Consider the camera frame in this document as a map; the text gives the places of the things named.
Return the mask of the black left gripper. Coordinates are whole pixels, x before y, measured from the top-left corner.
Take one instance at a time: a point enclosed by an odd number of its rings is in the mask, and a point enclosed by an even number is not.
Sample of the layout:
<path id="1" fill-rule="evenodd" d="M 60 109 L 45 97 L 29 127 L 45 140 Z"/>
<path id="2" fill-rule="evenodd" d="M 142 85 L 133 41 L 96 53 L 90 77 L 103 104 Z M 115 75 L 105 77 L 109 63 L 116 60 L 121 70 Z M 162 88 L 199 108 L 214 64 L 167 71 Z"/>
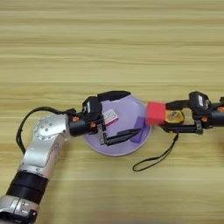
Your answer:
<path id="1" fill-rule="evenodd" d="M 128 95 L 130 95 L 130 92 L 122 90 L 100 93 L 97 97 L 100 102 L 112 102 L 120 100 Z M 107 146 L 126 142 L 141 131 L 141 129 L 126 129 L 118 132 L 115 136 L 107 137 L 107 135 L 103 133 L 106 129 L 103 116 L 93 113 L 79 113 L 74 116 L 69 116 L 68 125 L 71 136 L 78 137 L 86 134 L 97 135 L 100 145 L 106 144 Z"/>

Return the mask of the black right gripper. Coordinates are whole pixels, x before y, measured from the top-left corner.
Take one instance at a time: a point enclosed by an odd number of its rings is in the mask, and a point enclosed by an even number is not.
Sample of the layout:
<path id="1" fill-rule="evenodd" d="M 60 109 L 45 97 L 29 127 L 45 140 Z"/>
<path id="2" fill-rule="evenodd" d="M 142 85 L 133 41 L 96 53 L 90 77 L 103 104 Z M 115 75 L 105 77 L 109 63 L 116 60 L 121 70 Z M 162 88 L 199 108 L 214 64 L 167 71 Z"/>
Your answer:
<path id="1" fill-rule="evenodd" d="M 188 100 L 171 101 L 165 104 L 167 110 L 182 110 L 189 107 Z M 203 134 L 203 130 L 213 127 L 224 127 L 224 105 L 210 105 L 208 108 L 192 108 L 194 125 L 160 125 L 167 133 L 196 133 Z"/>

